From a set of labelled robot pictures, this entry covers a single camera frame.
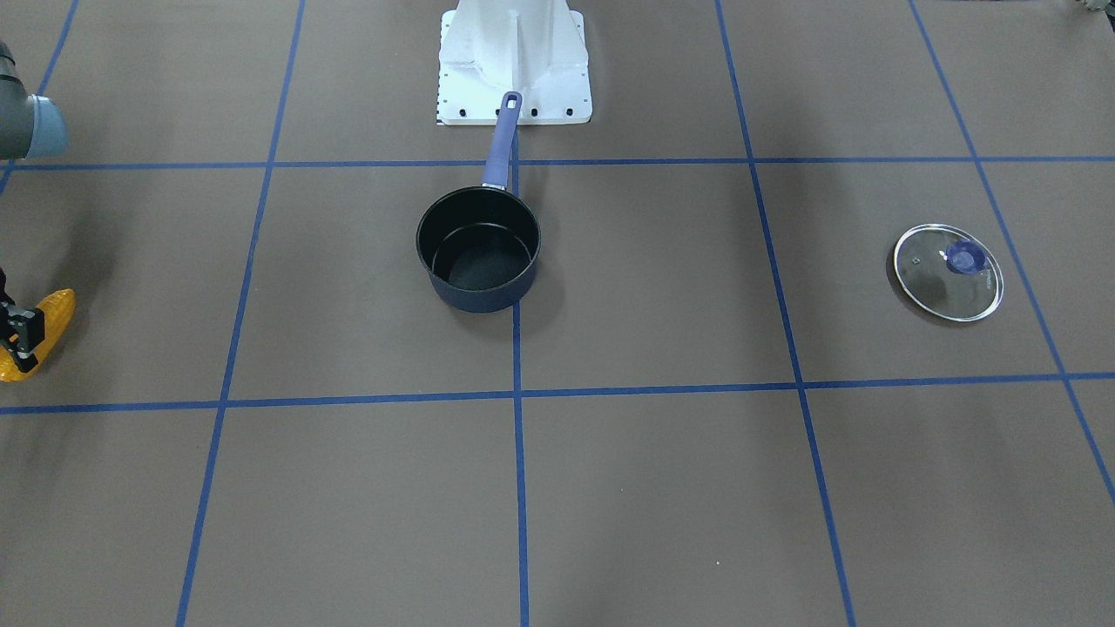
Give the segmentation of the yellow plastic corn cob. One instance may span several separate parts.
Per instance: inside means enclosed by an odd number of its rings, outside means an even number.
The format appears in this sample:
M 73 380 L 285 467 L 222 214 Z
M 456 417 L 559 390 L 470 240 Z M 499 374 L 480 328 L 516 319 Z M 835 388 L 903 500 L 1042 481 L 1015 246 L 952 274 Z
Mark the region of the yellow plastic corn cob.
M 77 305 L 77 296 L 71 289 L 64 289 L 56 291 L 52 295 L 43 297 L 38 306 L 35 308 L 40 308 L 45 314 L 45 338 L 35 350 L 36 357 L 38 357 L 39 365 L 30 372 L 30 374 L 20 374 L 16 372 L 12 359 L 9 357 L 7 349 L 3 346 L 3 365 L 1 365 L 1 382 L 25 382 L 43 365 L 45 358 L 51 356 L 52 350 L 56 348 L 64 332 L 66 332 L 68 326 L 71 324 L 72 314 L 75 314 Z M 16 303 L 10 302 L 8 307 L 17 307 Z

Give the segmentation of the glass lid purple knob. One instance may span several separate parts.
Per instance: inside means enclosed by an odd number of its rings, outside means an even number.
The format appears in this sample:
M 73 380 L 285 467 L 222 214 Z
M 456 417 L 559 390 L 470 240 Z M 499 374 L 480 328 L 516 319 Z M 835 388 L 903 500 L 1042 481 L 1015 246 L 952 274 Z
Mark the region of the glass lid purple knob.
M 975 324 L 1004 302 L 1004 270 L 980 239 L 929 223 L 896 238 L 889 269 L 909 301 L 951 324 Z

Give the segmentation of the white pedestal column base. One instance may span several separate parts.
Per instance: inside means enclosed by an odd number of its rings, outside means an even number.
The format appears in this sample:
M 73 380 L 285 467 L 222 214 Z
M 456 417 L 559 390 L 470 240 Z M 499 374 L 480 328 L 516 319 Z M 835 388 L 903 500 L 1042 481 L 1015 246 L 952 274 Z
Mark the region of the white pedestal column base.
M 460 1 L 439 36 L 439 125 L 493 125 L 506 91 L 522 125 L 593 118 L 585 17 L 565 1 Z

